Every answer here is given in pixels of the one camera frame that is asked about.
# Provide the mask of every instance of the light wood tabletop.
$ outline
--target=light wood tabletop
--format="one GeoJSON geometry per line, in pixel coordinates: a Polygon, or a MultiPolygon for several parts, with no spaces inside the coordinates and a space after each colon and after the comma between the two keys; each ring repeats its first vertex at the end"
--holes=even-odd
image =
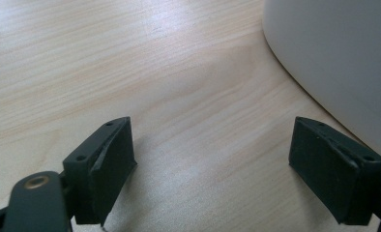
{"type": "MultiPolygon", "coordinates": [[[[0,208],[13,185],[131,116],[138,166],[106,231],[338,225],[288,165],[296,116],[349,134],[266,44],[263,1],[0,0],[0,208]]],[[[74,225],[74,231],[103,231],[74,225]]]]}

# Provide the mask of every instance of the brass insert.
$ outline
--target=brass insert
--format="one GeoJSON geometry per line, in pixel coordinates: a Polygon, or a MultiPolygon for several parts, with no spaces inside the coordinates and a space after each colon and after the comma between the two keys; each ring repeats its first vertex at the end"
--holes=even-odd
{"type": "Polygon", "coordinates": [[[37,176],[37,177],[34,177],[30,180],[28,180],[24,187],[26,189],[36,189],[36,188],[39,188],[43,185],[45,185],[46,183],[48,183],[49,181],[49,177],[47,176],[37,176]]]}

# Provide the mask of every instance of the screw hole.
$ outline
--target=screw hole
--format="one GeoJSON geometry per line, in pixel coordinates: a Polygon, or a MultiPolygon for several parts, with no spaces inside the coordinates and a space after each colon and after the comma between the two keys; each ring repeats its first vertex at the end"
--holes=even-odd
{"type": "Polygon", "coordinates": [[[79,156],[79,157],[76,158],[76,160],[78,160],[78,161],[83,161],[85,159],[86,159],[86,157],[84,157],[84,156],[79,156]]]}
{"type": "Polygon", "coordinates": [[[367,161],[374,161],[373,157],[364,157],[364,159],[367,160],[367,161]]]}

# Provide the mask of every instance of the wooden table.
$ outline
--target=wooden table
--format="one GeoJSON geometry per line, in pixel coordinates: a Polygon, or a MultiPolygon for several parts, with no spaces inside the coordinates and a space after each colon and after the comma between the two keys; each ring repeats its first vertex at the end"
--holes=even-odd
{"type": "MultiPolygon", "coordinates": [[[[295,116],[349,134],[283,69],[263,1],[0,1],[0,208],[14,183],[132,117],[139,165],[106,231],[337,225],[289,167],[295,116]]],[[[102,231],[98,225],[74,231],[102,231]]]]}

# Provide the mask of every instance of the white object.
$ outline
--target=white object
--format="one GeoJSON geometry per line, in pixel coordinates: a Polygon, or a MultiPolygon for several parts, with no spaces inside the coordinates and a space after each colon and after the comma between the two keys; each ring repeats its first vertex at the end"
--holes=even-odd
{"type": "Polygon", "coordinates": [[[263,28],[292,76],[381,155],[381,0],[268,0],[263,28]]]}

